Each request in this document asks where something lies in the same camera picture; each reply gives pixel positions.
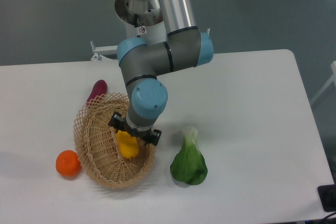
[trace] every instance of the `wicker basket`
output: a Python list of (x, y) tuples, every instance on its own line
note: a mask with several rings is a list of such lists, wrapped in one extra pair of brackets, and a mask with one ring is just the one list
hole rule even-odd
[(87, 175), (106, 188), (125, 188), (140, 181), (150, 170), (155, 147), (144, 145), (138, 138), (139, 154), (126, 159), (120, 155), (114, 129), (108, 123), (118, 111), (124, 117), (129, 106), (128, 97), (107, 93), (91, 100), (75, 119), (75, 147)]

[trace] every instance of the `table surface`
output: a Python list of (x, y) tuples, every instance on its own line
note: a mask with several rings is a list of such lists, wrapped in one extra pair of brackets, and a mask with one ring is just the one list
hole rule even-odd
[[(106, 190), (81, 173), (66, 180), (57, 155), (93, 84), (125, 92), (117, 61), (0, 67), (2, 223), (272, 223), (327, 215), (317, 187), (332, 184), (294, 55), (216, 54), (210, 64), (160, 76), (168, 89), (155, 163), (137, 186)], [(169, 166), (195, 125), (208, 167), (183, 186)]]

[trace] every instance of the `gray floor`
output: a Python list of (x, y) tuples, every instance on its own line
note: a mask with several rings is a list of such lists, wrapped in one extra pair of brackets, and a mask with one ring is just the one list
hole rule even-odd
[[(308, 98), (336, 60), (336, 0), (191, 0), (215, 52), (289, 49)], [(125, 38), (114, 0), (0, 0), (0, 65), (83, 61)], [(336, 155), (336, 91), (313, 108), (328, 156)]]

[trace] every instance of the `green vegetable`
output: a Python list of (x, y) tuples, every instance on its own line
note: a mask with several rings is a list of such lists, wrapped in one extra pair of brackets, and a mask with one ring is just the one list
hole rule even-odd
[(187, 126), (182, 133), (184, 142), (170, 166), (170, 171), (177, 181), (189, 185), (199, 185), (205, 180), (208, 169), (197, 146), (198, 131), (193, 126)]

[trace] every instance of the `blue object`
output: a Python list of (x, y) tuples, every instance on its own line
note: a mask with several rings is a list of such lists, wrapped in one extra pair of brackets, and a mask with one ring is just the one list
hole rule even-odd
[(122, 58), (129, 52), (131, 51), (134, 47), (137, 47), (139, 45), (147, 45), (146, 41), (142, 38), (129, 38), (125, 39), (122, 42), (119, 43), (117, 47), (117, 57), (118, 57), (118, 62), (120, 65), (120, 62)]
[(145, 119), (156, 119), (166, 108), (168, 92), (156, 79), (148, 78), (135, 86), (132, 105), (136, 113)]
[(201, 49), (196, 67), (209, 63), (214, 57), (214, 46), (208, 33), (201, 33)]

